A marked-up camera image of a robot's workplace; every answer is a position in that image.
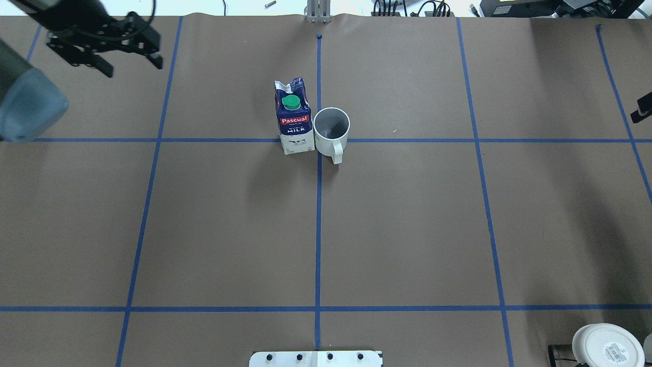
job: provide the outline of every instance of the milk carton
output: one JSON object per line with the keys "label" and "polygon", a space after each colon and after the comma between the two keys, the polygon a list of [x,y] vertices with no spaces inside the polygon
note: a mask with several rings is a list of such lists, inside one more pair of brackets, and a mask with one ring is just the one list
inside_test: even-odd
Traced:
{"label": "milk carton", "polygon": [[275,81],[274,86],[278,134],[283,152],[287,155],[315,150],[310,105],[303,78],[295,78],[286,85]]}

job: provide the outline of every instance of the cable connector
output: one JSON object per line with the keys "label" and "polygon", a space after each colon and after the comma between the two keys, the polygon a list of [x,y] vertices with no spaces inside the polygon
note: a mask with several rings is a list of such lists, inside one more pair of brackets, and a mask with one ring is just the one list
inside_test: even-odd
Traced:
{"label": "cable connector", "polygon": [[476,17],[480,17],[480,13],[478,13],[478,9],[475,8],[475,5],[471,4],[469,5],[469,10],[475,15]]}

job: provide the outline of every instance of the mug rim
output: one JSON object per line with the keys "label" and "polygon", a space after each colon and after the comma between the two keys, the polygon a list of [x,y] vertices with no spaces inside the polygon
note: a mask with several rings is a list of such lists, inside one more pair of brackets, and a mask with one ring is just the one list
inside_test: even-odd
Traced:
{"label": "mug rim", "polygon": [[[315,121],[317,120],[317,116],[319,116],[321,111],[324,111],[324,110],[338,110],[338,111],[340,111],[341,113],[343,113],[346,116],[346,121],[348,122],[348,126],[346,127],[346,131],[344,132],[344,134],[342,134],[342,136],[340,136],[339,138],[335,138],[335,139],[327,138],[326,136],[323,136],[322,134],[320,134],[319,131],[317,131],[317,127],[315,127]],[[347,135],[349,133],[349,130],[351,129],[351,119],[349,118],[349,115],[340,108],[337,108],[337,107],[324,107],[321,110],[317,111],[317,113],[315,114],[315,117],[312,119],[312,128],[315,130],[315,134],[319,135],[320,138],[322,138],[324,140],[337,141],[337,140],[341,140],[344,135]]]}

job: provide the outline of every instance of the mug handle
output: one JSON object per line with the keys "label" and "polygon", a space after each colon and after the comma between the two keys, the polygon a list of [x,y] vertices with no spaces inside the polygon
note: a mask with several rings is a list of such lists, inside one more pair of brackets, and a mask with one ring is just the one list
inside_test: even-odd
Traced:
{"label": "mug handle", "polygon": [[341,141],[336,141],[333,143],[333,164],[339,165],[342,162],[342,154],[344,154],[344,149],[342,149]]}

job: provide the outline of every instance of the red logo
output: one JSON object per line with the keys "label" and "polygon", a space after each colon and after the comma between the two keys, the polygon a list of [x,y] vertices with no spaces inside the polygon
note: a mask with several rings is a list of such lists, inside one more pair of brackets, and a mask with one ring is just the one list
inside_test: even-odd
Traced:
{"label": "red logo", "polygon": [[299,116],[298,118],[281,118],[281,125],[289,125],[291,123],[302,123],[308,122],[310,120],[310,115]]}

